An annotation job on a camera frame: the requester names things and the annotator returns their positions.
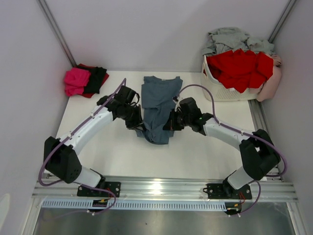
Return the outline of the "blue-grey t-shirt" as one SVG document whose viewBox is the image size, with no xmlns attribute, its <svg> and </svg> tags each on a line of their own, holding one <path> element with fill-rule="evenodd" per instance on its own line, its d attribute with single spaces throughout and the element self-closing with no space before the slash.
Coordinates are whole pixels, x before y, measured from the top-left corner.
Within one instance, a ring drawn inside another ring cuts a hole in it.
<svg viewBox="0 0 313 235">
<path fill-rule="evenodd" d="M 141 86 L 141 106 L 144 111 L 143 124 L 145 130 L 137 130 L 139 138 L 157 145 L 169 143 L 174 131 L 163 130 L 169 119 L 170 112 L 176 104 L 173 97 L 181 90 L 183 80 L 177 76 L 174 79 L 160 79 L 155 76 L 145 76 Z"/>
</svg>

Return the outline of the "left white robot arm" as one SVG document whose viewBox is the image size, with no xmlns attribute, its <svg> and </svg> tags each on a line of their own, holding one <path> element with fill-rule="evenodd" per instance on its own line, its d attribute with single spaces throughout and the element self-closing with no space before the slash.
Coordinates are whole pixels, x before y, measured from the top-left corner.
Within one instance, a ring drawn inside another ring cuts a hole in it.
<svg viewBox="0 0 313 235">
<path fill-rule="evenodd" d="M 47 138 L 44 146 L 44 162 L 38 177 L 40 184 L 49 186 L 42 180 L 43 172 L 47 170 L 58 177 L 59 182 L 76 183 L 88 188 L 94 196 L 101 196 L 106 189 L 104 177 L 82 166 L 79 154 L 103 127 L 117 118 L 124 120 L 129 130 L 143 130 L 139 100 L 139 93 L 121 85 L 111 95 L 100 98 L 89 116 L 73 130 L 59 138 Z"/>
</svg>

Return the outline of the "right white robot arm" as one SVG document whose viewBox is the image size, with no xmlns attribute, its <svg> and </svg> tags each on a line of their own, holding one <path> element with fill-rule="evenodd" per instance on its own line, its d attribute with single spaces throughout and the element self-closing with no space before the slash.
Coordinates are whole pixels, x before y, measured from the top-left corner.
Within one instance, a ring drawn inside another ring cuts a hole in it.
<svg viewBox="0 0 313 235">
<path fill-rule="evenodd" d="M 266 131 L 259 129 L 247 133 L 218 122 L 213 114 L 202 113 L 191 97 L 183 99 L 176 109 L 170 111 L 163 130 L 181 131 L 187 126 L 240 152 L 242 166 L 223 180 L 223 194 L 228 198 L 234 198 L 248 183 L 261 180 L 281 161 Z"/>
</svg>

